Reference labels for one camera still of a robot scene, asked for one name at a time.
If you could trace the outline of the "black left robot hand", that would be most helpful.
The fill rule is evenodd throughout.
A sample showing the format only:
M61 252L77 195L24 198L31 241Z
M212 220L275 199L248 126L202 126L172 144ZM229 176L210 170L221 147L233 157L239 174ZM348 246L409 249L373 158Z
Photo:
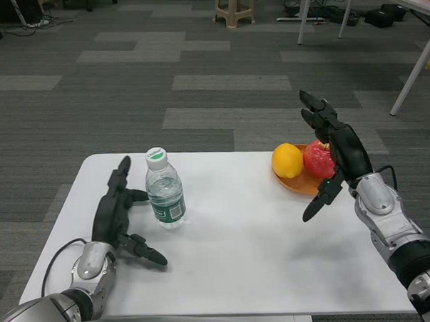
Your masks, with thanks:
M149 247L145 238L138 234L128 234L129 210L134 203L149 200L147 192L127 187L130 166L130 157L126 155L118 168L112 171L108 179L108 191L97 206L91 240L107 243L116 249L121 247L137 258L167 266L168 260Z

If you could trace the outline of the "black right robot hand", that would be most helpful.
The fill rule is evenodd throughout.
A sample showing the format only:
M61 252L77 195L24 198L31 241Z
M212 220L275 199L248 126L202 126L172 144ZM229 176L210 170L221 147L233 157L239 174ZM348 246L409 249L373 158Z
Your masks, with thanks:
M330 205L342 190L342 183L355 187L360 177L373 172L369 156L353 128L338 119L337 111L325 99L316 98L305 90L299 91L304 104L301 115L314 130L320 142L329 144L335 163L334 175L324 179L317 196L304 211L302 221L313 218L324 205Z

